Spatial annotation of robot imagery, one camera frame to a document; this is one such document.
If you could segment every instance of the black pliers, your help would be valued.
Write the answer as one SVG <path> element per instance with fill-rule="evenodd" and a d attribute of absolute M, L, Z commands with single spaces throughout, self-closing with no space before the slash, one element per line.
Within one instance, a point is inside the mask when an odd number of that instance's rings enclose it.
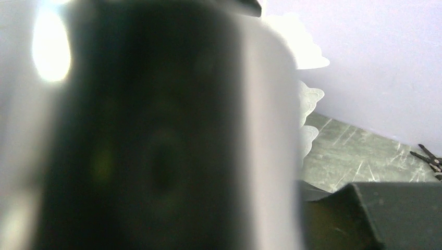
<path fill-rule="evenodd" d="M 410 151 L 410 154 L 428 163 L 428 165 L 434 172 L 434 177 L 436 177 L 439 181 L 442 181 L 442 158 L 434 156 L 424 145 L 418 145 L 428 155 L 428 157 L 422 156 L 412 151 Z"/>

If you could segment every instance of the lavender wall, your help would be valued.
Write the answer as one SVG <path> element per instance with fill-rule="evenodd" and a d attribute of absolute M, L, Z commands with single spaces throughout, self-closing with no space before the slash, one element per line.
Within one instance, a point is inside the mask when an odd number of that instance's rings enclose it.
<path fill-rule="evenodd" d="M 296 12 L 331 64 L 303 80 L 317 112 L 442 155 L 442 2 L 268 0 Z"/>

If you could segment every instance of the scratched green surface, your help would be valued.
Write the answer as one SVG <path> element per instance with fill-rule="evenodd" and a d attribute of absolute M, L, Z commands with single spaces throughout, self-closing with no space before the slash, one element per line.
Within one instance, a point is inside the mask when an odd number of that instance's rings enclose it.
<path fill-rule="evenodd" d="M 319 129 L 304 159 L 304 180 L 334 192 L 349 182 L 437 181 L 429 166 L 409 154 L 420 149 L 312 113 L 305 125 Z"/>

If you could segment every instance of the pliers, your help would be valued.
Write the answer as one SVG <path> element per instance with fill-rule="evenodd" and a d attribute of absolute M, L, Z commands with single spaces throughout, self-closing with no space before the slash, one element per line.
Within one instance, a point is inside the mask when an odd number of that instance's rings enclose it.
<path fill-rule="evenodd" d="M 442 181 L 442 158 L 434 156 L 424 145 L 418 145 L 428 155 L 428 157 L 422 156 L 412 151 L 410 151 L 410 154 L 428 163 L 428 165 L 434 172 L 434 177 L 436 177 L 439 181 Z"/>

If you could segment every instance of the white wall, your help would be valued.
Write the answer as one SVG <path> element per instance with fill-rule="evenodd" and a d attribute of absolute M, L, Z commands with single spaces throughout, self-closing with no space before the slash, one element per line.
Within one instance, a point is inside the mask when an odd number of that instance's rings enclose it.
<path fill-rule="evenodd" d="M 331 64 L 303 74 L 317 112 L 442 155 L 442 1 L 269 0 L 297 12 Z"/>

